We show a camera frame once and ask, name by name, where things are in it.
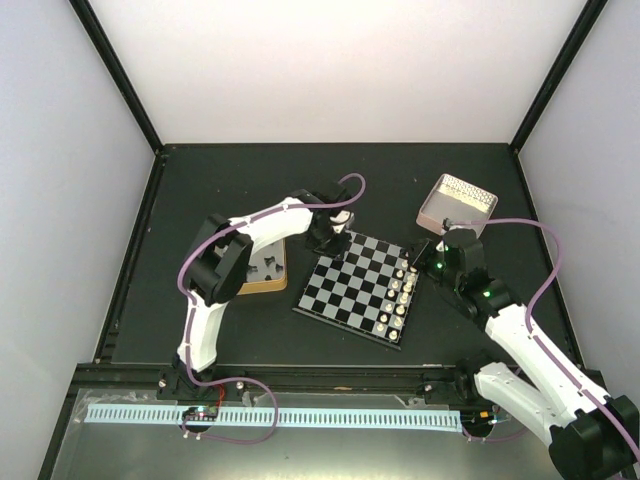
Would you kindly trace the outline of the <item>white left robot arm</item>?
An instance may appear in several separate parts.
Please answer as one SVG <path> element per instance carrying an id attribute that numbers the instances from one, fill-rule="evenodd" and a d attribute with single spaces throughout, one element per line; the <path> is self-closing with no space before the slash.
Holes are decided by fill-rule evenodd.
<path id="1" fill-rule="evenodd" d="M 177 357 L 184 364 L 179 386 L 193 399 L 207 397 L 220 382 L 211 367 L 226 307 L 246 282 L 251 256 L 288 237 L 303 234 L 307 247 L 337 257 L 349 243 L 353 219 L 350 196 L 338 187 L 333 196 L 299 190 L 264 210 L 235 218 L 209 215 L 181 266 L 177 287 L 187 300 L 184 333 Z"/>

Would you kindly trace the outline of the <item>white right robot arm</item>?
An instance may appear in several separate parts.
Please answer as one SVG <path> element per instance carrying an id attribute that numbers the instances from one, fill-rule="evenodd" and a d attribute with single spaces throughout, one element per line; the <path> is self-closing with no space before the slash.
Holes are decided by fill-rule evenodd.
<path id="1" fill-rule="evenodd" d="M 522 370 L 478 355 L 454 379 L 457 396 L 482 398 L 505 409 L 546 447 L 565 479 L 607 479 L 639 462 L 639 410 L 582 372 L 550 340 L 531 309 L 490 275 L 484 247 L 472 229 L 451 228 L 404 255 L 440 295 Z"/>

